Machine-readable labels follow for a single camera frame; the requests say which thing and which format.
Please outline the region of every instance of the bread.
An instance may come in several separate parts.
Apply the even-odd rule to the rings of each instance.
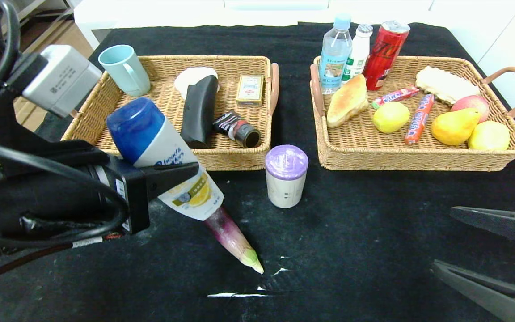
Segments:
[[[327,111],[327,127],[343,124],[368,106],[367,84],[363,74],[353,77],[341,86],[331,98]]]
[[[415,84],[450,105],[466,96],[481,95],[478,86],[436,67],[427,66],[418,72]]]

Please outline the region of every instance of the mug handle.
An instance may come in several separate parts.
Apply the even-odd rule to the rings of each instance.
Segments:
[[[128,75],[130,75],[131,79],[135,82],[137,90],[142,91],[143,89],[140,87],[139,76],[136,75],[135,70],[127,63],[122,64],[122,66],[127,70]]]

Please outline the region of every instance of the apple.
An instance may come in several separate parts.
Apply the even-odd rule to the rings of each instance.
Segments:
[[[464,108],[476,108],[478,112],[480,112],[480,120],[478,123],[482,123],[488,119],[488,114],[490,114],[490,106],[488,102],[482,96],[478,95],[470,95],[464,98],[460,98],[457,100],[450,112],[454,112],[456,110],[464,110]]]

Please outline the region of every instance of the wicker basket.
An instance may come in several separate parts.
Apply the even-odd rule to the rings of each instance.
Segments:
[[[466,143],[450,147],[437,141],[430,127],[423,132],[417,144],[406,145],[406,124],[401,130],[384,134],[372,124],[374,109],[351,118],[337,128],[327,128],[325,110],[331,95],[321,95],[317,57],[311,65],[311,97],[317,131],[317,152],[323,167],[330,170],[444,170],[444,171],[499,171],[515,159],[515,108],[508,112],[488,86],[504,72],[515,72],[515,67],[501,69],[486,79],[474,66],[464,60],[445,57],[399,56],[390,75],[380,90],[368,92],[368,100],[414,84],[417,72],[426,66],[438,67],[471,81],[480,87],[482,96],[490,103],[489,120],[505,124],[510,131],[510,146],[506,151],[479,151],[468,149]],[[404,100],[411,110],[411,118],[422,94]],[[448,112],[449,106],[435,101],[429,118]]]
[[[211,67],[216,70],[220,90],[216,95],[215,118],[228,110],[235,110],[261,133],[255,148],[241,148],[225,135],[214,134],[211,149],[193,149],[194,155],[207,170],[263,169],[266,153],[270,150],[271,117],[278,101],[279,70],[276,63],[263,56],[142,56],[141,63],[151,80],[151,90],[145,96],[172,122],[180,132],[184,100],[174,88],[174,79],[189,67]],[[237,83],[240,75],[263,75],[264,98],[261,107],[236,106]],[[106,117],[134,97],[123,93],[108,72],[102,75],[84,105],[63,135],[63,140],[82,139],[102,151],[119,155],[106,128]]]

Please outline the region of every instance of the black tablecloth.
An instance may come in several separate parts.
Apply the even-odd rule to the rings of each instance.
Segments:
[[[303,199],[294,208],[273,206],[264,171],[211,173],[264,275],[241,265],[201,222],[155,201],[151,227],[134,237],[63,251],[2,275],[0,321],[494,321],[435,278],[431,263],[515,284],[515,242],[448,216],[456,205],[515,210],[515,160],[495,173],[322,169],[309,64],[329,28],[112,31],[90,58],[94,64],[118,43],[138,55],[265,55],[279,63],[272,145],[294,144],[309,156]],[[472,61],[447,29],[411,28],[401,55]],[[49,115],[38,133],[57,140],[69,122]],[[287,271],[276,274],[282,267]],[[278,295],[207,298],[258,287]]]

